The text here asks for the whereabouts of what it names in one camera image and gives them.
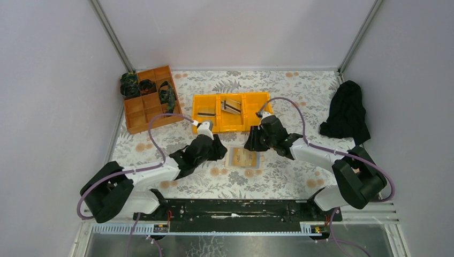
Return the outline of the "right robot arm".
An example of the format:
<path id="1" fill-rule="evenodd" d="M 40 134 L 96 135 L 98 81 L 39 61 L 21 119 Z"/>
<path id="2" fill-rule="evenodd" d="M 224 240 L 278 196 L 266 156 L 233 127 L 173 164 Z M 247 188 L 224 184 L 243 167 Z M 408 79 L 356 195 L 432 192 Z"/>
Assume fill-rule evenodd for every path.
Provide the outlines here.
<path id="1" fill-rule="evenodd" d="M 281 121 L 268 113 L 264 114 L 260 125 L 251 126 L 244 147 L 251 152 L 273 149 L 279 156 L 331 171 L 337 184 L 310 198 L 323 211 L 347 205 L 363 209 L 388 184 L 362 147 L 356 146 L 342 153 L 316 146 L 301 134 L 288 133 Z"/>

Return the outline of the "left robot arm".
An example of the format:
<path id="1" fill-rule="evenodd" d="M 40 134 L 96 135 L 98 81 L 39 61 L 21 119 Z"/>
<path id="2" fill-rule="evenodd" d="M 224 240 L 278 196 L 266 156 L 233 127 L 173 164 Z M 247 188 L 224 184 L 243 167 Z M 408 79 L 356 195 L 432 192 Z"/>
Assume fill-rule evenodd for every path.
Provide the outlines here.
<path id="1" fill-rule="evenodd" d="M 223 159 L 227 151 L 218 134 L 212 137 L 201 134 L 162 162 L 149 166 L 121 167 L 116 161 L 108 162 L 80 190 L 78 216 L 105 223 L 119 214 L 151 214 L 164 201 L 151 188 L 153 184 L 187 177 L 203 162 Z M 82 214 L 83 203 L 91 212 L 90 217 Z"/>

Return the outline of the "gold VIP card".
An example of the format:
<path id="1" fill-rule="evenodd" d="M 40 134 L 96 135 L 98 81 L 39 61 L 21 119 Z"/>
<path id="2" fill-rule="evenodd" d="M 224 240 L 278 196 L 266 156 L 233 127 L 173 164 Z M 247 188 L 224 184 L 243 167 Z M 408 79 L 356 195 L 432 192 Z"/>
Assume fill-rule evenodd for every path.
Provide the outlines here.
<path id="1" fill-rule="evenodd" d="M 231 167 L 257 168 L 259 163 L 260 154 L 257 152 L 239 147 L 233 147 L 229 151 L 228 165 Z"/>

